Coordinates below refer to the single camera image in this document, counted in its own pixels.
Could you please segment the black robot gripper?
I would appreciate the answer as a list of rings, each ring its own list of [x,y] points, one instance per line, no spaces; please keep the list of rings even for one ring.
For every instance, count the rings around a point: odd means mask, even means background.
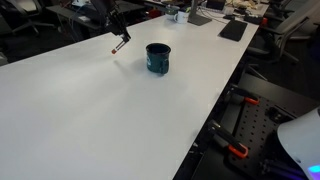
[[[124,43],[130,41],[131,36],[127,31],[125,18],[117,7],[111,9],[103,8],[100,14],[103,19],[103,30],[105,32],[112,32],[114,35],[120,35]]]

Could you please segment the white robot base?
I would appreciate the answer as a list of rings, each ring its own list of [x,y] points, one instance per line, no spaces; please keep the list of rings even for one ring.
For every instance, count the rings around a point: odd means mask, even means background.
[[[280,144],[309,180],[320,180],[320,108],[277,129]]]

